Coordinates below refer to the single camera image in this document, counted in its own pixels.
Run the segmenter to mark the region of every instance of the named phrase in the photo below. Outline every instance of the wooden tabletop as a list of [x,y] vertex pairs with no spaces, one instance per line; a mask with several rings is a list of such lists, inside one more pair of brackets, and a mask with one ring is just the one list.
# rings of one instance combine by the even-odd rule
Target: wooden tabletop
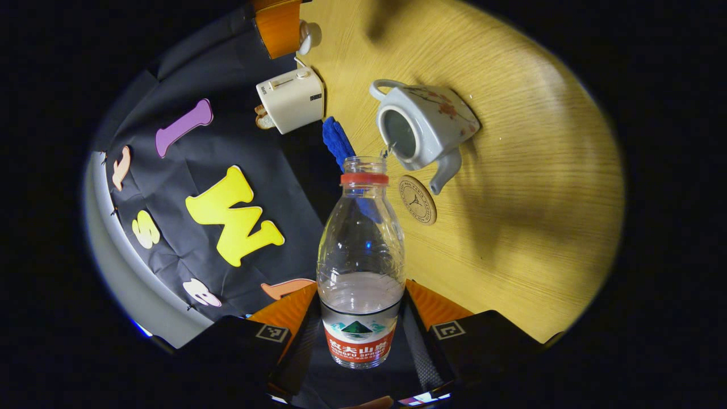
[[482,129],[462,169],[433,196],[437,221],[407,212],[392,156],[389,200],[405,234],[406,274],[465,308],[496,309],[538,341],[566,330],[611,268],[624,215],[619,151],[578,79],[506,23],[454,0],[315,0],[300,16],[322,40],[299,58],[326,83],[326,116],[359,155],[384,143],[375,79],[452,88]]

